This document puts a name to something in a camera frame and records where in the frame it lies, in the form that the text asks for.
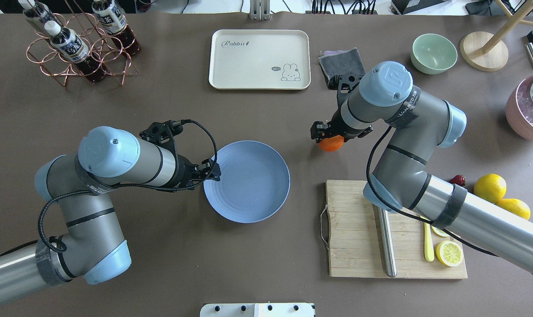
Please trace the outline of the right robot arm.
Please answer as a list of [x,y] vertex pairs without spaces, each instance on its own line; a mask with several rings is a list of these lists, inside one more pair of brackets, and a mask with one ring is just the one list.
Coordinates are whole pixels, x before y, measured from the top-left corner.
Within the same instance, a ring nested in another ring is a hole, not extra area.
[[413,85],[403,64],[384,61],[373,67],[329,122],[313,123],[311,139],[361,138],[377,120],[395,132],[375,169],[366,171],[369,201],[387,211],[412,210],[418,221],[533,275],[533,223],[425,171],[437,147],[450,147],[463,134],[466,115]]

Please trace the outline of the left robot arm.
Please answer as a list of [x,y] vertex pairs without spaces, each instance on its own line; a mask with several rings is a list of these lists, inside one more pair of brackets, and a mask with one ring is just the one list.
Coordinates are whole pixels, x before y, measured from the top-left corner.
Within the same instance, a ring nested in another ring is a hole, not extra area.
[[76,154],[42,166],[35,176],[46,201],[37,221],[39,239],[0,255],[0,306],[80,276],[99,284],[126,271],[131,255],[109,193],[126,187],[178,192],[219,181],[217,149],[201,164],[176,151],[174,137],[194,123],[154,122],[138,136],[100,126]]

